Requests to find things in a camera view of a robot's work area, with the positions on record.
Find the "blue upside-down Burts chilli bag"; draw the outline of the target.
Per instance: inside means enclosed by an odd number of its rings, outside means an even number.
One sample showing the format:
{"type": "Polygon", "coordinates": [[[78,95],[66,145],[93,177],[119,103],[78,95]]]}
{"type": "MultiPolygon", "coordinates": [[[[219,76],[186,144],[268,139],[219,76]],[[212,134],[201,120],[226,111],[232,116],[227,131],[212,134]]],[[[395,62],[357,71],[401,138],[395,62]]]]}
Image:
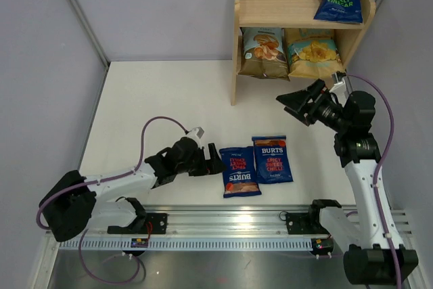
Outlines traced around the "blue upside-down Burts chilli bag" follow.
{"type": "Polygon", "coordinates": [[[219,150],[226,166],[223,171],[224,198],[259,196],[262,194],[256,180],[252,146],[219,150]]]}

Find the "large kettle cooked chips bag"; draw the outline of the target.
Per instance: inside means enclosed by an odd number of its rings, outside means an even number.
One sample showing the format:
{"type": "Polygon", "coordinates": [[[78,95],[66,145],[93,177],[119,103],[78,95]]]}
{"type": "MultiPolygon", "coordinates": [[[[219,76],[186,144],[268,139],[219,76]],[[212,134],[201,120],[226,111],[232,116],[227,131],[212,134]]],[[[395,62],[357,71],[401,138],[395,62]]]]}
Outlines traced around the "large kettle cooked chips bag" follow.
{"type": "Polygon", "coordinates": [[[344,67],[336,43],[335,30],[285,28],[289,76],[326,79],[344,67]]]}

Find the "olive light-blue chips bag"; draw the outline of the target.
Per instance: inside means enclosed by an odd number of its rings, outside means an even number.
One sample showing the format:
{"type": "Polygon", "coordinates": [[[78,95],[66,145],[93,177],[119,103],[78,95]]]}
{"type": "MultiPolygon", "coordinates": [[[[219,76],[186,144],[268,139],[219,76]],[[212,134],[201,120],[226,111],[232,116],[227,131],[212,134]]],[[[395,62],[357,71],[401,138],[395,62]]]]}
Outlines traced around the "olive light-blue chips bag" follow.
{"type": "Polygon", "coordinates": [[[283,42],[283,29],[242,27],[240,75],[258,79],[288,80],[289,69],[283,42]]]}

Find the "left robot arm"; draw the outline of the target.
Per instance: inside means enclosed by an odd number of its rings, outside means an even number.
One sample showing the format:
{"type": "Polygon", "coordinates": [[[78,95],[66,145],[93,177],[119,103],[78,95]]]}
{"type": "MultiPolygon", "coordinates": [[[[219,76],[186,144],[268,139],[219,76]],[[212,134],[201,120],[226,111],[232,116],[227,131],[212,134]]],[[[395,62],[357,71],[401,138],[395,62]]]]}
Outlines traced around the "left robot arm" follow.
{"type": "Polygon", "coordinates": [[[88,228],[105,228],[110,234],[143,234],[147,213],[133,192],[148,192],[174,181],[179,174],[202,177],[222,173],[223,164],[213,143],[210,156],[190,137],[147,157],[138,169],[120,175],[82,176],[67,172],[40,201],[38,217],[58,242],[66,242],[88,228]]]}

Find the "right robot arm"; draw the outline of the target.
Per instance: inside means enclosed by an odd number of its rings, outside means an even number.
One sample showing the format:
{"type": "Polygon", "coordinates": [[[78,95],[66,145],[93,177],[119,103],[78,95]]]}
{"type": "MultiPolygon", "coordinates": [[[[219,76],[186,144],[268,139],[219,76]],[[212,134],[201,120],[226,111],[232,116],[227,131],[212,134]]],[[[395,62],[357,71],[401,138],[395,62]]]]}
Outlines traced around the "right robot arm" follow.
{"type": "Polygon", "coordinates": [[[401,288],[419,259],[414,249],[405,247],[383,188],[387,152],[380,151],[370,131],[375,97],[352,91],[345,104],[340,104],[325,81],[317,79],[276,100],[304,125],[319,121],[335,131],[334,151],[355,197],[358,226],[336,201],[316,200],[307,215],[308,227],[315,232],[326,230],[334,239],[343,252],[344,272],[351,284],[401,288]]]}

